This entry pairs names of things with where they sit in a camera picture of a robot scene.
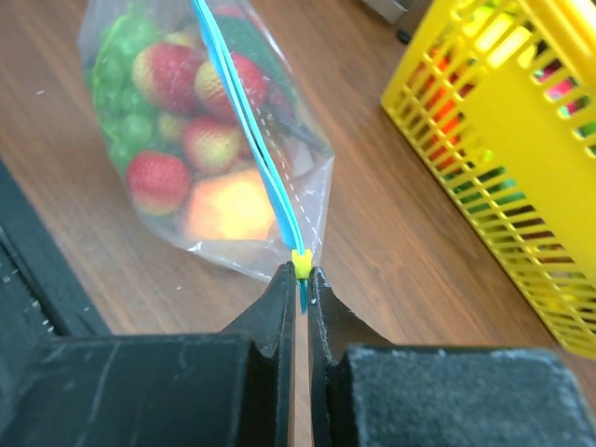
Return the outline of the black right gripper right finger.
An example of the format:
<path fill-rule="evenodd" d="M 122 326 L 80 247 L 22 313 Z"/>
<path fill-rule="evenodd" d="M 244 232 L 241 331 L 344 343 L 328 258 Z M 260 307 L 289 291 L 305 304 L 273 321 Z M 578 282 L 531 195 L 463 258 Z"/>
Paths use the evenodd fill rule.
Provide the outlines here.
<path fill-rule="evenodd" d="M 308 280 L 317 446 L 591 446 L 595 419 L 552 352 L 395 345 Z"/>

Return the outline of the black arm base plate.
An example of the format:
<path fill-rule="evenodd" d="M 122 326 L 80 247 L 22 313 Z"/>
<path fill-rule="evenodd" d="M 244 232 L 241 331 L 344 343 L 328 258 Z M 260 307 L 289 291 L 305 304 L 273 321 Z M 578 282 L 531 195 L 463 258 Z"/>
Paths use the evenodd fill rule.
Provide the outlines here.
<path fill-rule="evenodd" d="M 6 166 L 1 167 L 1 244 L 44 315 L 47 332 L 61 336 L 111 333 Z"/>

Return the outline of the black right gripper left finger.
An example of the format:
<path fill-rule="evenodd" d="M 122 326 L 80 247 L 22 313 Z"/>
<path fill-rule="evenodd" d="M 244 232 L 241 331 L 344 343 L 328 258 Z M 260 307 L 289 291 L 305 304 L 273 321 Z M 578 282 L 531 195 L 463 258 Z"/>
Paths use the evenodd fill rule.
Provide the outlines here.
<path fill-rule="evenodd" d="M 1 398 L 5 446 L 290 446 L 295 274 L 217 333 L 59 337 Z"/>

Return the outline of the red yellow apple toy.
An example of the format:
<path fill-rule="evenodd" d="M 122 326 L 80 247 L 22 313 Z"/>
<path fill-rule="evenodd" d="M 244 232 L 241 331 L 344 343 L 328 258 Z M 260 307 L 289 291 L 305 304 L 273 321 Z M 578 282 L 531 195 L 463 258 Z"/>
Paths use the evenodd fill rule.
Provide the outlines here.
<path fill-rule="evenodd" d="M 196 182 L 180 228 L 189 240 L 265 240 L 276 220 L 257 169 Z"/>

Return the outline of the green grape bunch toy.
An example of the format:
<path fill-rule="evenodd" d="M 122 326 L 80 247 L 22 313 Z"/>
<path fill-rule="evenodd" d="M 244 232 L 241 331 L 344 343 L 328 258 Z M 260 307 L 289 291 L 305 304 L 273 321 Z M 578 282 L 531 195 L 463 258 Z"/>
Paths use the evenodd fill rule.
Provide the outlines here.
<path fill-rule="evenodd" d="M 99 33 L 99 51 L 85 68 L 85 80 L 105 140 L 108 157 L 120 175 L 142 149 L 155 141 L 156 107 L 132 80 L 132 65 L 162 33 L 130 2 L 126 11 Z"/>

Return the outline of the clear zip bag blue seal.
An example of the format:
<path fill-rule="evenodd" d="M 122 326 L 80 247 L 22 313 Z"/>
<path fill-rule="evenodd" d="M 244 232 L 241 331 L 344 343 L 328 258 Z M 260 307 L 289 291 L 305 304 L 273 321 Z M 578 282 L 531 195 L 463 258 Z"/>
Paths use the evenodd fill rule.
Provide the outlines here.
<path fill-rule="evenodd" d="M 306 293 L 334 152 L 248 1 L 91 1 L 77 44 L 108 156 L 169 243 Z"/>

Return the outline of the yellow plastic basket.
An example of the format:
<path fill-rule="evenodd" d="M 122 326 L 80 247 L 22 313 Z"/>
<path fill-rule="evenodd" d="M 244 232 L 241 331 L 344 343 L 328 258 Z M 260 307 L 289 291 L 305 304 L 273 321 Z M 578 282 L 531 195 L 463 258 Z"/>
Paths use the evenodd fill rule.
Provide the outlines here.
<path fill-rule="evenodd" d="M 436 1 L 382 105 L 568 351 L 595 356 L 595 6 Z"/>

